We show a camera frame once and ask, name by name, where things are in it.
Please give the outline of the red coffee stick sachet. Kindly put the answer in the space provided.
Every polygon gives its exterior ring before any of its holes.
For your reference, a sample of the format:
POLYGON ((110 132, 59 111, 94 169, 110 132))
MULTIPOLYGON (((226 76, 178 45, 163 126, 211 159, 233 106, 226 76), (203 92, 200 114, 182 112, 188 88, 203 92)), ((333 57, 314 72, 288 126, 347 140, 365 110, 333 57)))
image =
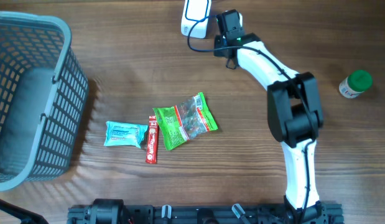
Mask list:
POLYGON ((156 116, 149 116, 149 129, 147 138, 146 162, 148 164, 157 163, 157 150, 159 140, 159 125, 156 116))

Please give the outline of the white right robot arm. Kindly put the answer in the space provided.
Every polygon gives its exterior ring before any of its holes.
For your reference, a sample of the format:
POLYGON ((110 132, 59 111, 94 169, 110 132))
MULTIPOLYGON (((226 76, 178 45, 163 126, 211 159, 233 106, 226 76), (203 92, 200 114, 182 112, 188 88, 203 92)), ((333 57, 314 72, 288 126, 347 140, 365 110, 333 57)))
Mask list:
POLYGON ((314 152, 323 115, 315 77, 286 67, 258 36, 246 34, 236 10, 217 15, 216 21, 219 56, 248 71, 267 91, 267 123, 285 157, 289 222, 305 223, 320 217, 314 152))

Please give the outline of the green lid jar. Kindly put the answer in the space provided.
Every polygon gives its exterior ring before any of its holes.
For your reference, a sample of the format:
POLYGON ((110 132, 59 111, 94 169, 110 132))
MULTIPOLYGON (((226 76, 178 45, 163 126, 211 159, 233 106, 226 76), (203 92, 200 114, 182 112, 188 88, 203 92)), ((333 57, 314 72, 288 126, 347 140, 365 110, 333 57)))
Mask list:
POLYGON ((371 88, 373 79, 365 70, 356 70, 339 84, 339 92, 345 98, 356 98, 371 88))

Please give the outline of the green candy bag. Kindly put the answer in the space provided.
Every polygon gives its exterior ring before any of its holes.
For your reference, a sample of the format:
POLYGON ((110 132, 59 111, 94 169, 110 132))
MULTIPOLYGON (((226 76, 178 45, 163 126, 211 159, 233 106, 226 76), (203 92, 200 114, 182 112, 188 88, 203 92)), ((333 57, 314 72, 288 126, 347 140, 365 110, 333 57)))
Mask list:
POLYGON ((168 151, 200 134, 218 129, 203 92, 177 105, 153 110, 168 151))

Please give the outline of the teal tissue pack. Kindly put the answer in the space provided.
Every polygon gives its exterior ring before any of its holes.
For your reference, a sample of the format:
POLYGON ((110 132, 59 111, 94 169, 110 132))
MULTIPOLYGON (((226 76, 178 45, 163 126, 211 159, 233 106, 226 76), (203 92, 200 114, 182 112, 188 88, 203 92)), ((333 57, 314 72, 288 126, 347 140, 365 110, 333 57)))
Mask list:
POLYGON ((104 146, 135 146, 140 148, 145 138, 148 125, 106 122, 106 139, 104 146))

